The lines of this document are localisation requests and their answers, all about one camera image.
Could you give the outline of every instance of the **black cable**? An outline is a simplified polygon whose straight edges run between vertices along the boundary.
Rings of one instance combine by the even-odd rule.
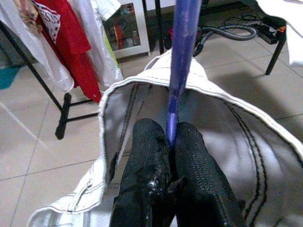
[[[250,34],[249,35],[236,35],[234,33],[225,31],[225,30],[228,30],[228,29],[241,29],[241,30],[248,31]],[[232,40],[237,40],[237,41],[251,40],[251,39],[255,38],[256,35],[257,35],[257,31],[254,28],[249,27],[249,26],[243,26],[243,25],[229,25],[229,26],[222,26],[220,28],[203,27],[202,31],[203,32],[209,31],[209,32],[204,35],[202,40],[196,46],[196,48],[194,50],[194,54],[193,54],[194,57],[196,57],[202,51],[204,43],[213,34],[222,35],[226,38],[229,38],[229,39],[232,39]]]

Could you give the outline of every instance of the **white frame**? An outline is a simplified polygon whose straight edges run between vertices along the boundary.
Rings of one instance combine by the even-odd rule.
[[[138,33],[140,37],[140,45],[127,47],[121,50],[114,51],[116,58],[123,58],[130,55],[135,55],[139,53],[148,53],[150,55],[150,46],[148,43],[145,16],[143,10],[142,0],[118,0],[121,5],[124,4],[133,4],[134,12],[138,27]]]

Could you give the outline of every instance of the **purple pole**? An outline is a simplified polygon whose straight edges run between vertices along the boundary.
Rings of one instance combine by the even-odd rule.
[[[185,89],[193,48],[201,0],[176,0],[174,37],[172,42],[171,75],[166,137],[174,148],[177,135],[178,99]]]

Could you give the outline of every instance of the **clothes rack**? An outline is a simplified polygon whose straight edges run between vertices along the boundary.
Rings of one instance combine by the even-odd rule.
[[[51,92],[51,90],[48,88],[48,86],[46,85],[46,83],[43,81],[43,79],[41,78],[41,76],[39,75],[39,73],[36,71],[36,69],[34,68],[34,66],[32,65],[32,63],[30,62],[30,59],[25,55],[25,53],[19,47],[19,45],[17,44],[17,42],[15,41],[15,39],[13,38],[13,36],[9,33],[7,27],[3,24],[2,21],[0,21],[0,29],[4,33],[4,35],[7,37],[7,39],[9,40],[9,42],[13,45],[13,47],[15,48],[15,50],[17,51],[17,53],[20,55],[20,57],[23,59],[24,63],[32,71],[33,75],[39,81],[39,83],[41,84],[41,86],[43,87],[43,89],[50,96],[51,100],[57,106],[57,108],[59,109],[59,111],[61,112],[61,117],[59,119],[59,124],[58,124],[56,132],[55,132],[55,135],[56,135],[56,137],[59,140],[63,139],[64,133],[65,133],[65,129],[66,129],[66,124],[68,122],[78,121],[78,120],[82,120],[82,119],[86,119],[86,118],[90,118],[90,117],[95,117],[95,116],[98,115],[98,113],[92,113],[92,114],[90,113],[90,114],[86,114],[86,115],[81,115],[81,116],[77,116],[77,117],[68,118],[70,107],[76,106],[76,105],[81,105],[81,104],[88,103],[88,102],[93,102],[93,100],[88,99],[88,100],[72,103],[71,102],[71,95],[69,93],[66,93],[64,95],[64,103],[61,106],[60,103],[58,102],[58,100],[56,99],[56,97],[53,95],[53,93]]]

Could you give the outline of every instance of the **black table leg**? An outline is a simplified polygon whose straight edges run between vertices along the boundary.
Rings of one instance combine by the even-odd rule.
[[[275,52],[274,52],[274,54],[273,54],[273,56],[272,56],[272,58],[270,60],[270,63],[268,65],[267,69],[266,69],[265,75],[269,75],[271,73],[271,71],[273,70],[273,67],[274,67],[274,65],[275,65],[275,63],[276,63],[276,61],[277,61],[277,59],[279,57],[279,54],[280,54],[280,52],[281,52],[281,50],[282,50],[285,42],[286,42],[286,35],[282,34],[281,38],[280,38],[280,40],[278,42],[278,45],[277,45],[277,47],[275,49]]]
[[[156,6],[156,15],[157,15],[157,22],[159,29],[159,48],[160,48],[160,54],[163,54],[164,45],[163,45],[163,34],[162,34],[162,15],[161,15],[160,0],[155,0],[155,6]]]

